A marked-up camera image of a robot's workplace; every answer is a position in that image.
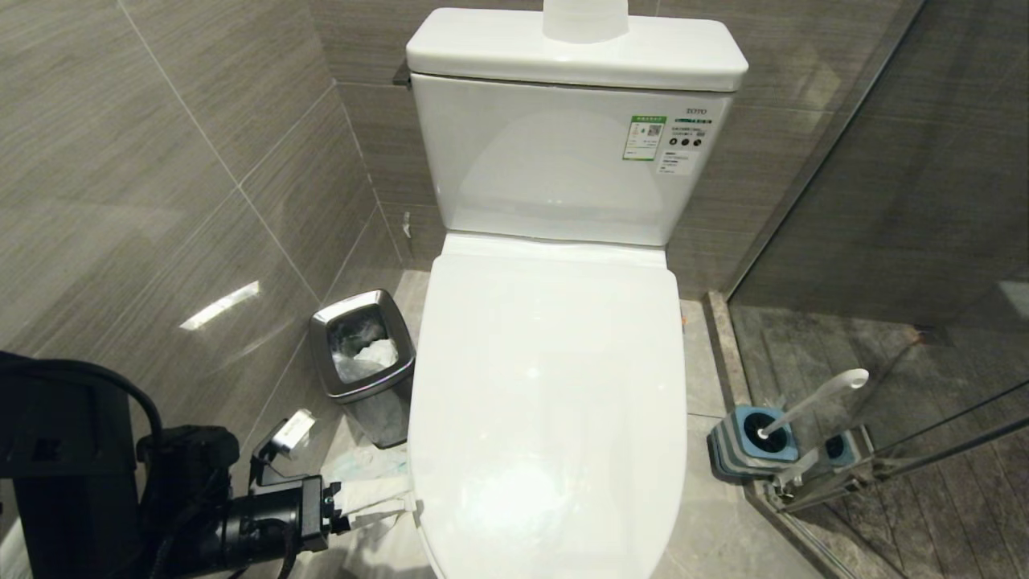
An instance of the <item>toilet paper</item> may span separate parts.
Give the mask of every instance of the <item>toilet paper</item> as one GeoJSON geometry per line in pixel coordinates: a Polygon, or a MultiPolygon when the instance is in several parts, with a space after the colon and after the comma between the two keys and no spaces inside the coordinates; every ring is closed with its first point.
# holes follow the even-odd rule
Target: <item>toilet paper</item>
{"type": "Polygon", "coordinates": [[[383,368],[389,368],[396,364],[397,353],[396,345],[393,340],[389,338],[385,340],[376,340],[367,346],[364,350],[357,353],[354,360],[360,360],[362,362],[374,362],[383,368]]]}
{"type": "Polygon", "coordinates": [[[629,0],[543,0],[543,35],[587,44],[629,32],[629,0]]]}

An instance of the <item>toilet lid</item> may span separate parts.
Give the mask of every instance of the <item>toilet lid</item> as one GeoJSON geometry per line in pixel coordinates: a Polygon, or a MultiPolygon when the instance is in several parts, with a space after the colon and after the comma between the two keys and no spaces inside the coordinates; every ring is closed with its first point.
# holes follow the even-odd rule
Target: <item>toilet lid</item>
{"type": "Polygon", "coordinates": [[[685,473],[674,276],[445,253],[420,342],[411,473],[445,578],[649,577],[685,473]]]}

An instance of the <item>trash can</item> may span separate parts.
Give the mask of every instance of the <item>trash can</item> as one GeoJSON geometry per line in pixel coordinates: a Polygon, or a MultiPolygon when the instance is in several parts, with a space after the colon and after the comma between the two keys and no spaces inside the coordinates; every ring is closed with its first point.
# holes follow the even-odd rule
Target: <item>trash can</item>
{"type": "Polygon", "coordinates": [[[325,394],[379,448],[407,440],[415,347],[385,289],[314,315],[311,350],[325,394]]]}

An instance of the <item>toilet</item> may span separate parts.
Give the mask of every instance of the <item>toilet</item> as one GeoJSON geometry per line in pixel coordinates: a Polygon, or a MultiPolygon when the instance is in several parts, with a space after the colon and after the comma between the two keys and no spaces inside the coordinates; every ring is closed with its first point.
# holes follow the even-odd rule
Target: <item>toilet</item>
{"type": "Polygon", "coordinates": [[[542,13],[440,8],[407,44],[448,232],[409,430],[440,579],[645,579],[686,460],[665,245],[746,60],[719,23],[629,17],[593,43],[542,13]]]}

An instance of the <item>gray wall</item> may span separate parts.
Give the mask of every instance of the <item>gray wall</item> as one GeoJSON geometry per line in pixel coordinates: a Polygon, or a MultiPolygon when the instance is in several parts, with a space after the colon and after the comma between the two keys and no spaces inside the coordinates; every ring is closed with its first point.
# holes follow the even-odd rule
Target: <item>gray wall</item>
{"type": "Polygon", "coordinates": [[[737,303],[1018,320],[997,282],[1024,285],[1029,263],[1027,11],[1024,0],[926,4],[737,303]]]}
{"type": "Polygon", "coordinates": [[[340,418],[307,320],[401,270],[305,0],[0,1],[0,349],[107,366],[244,449],[307,406],[328,434],[299,467],[340,418]]]}
{"type": "MultiPolygon", "coordinates": [[[[409,266],[428,268],[442,244],[411,95],[390,85],[403,46],[438,6],[540,9],[539,0],[310,0],[329,71],[341,82],[375,188],[409,266]],[[414,239],[399,224],[411,213],[414,239]]],[[[737,106],[669,245],[680,293],[726,288],[825,131],[866,82],[884,38],[911,2],[631,0],[635,14],[724,22],[750,62],[737,106]]]]}

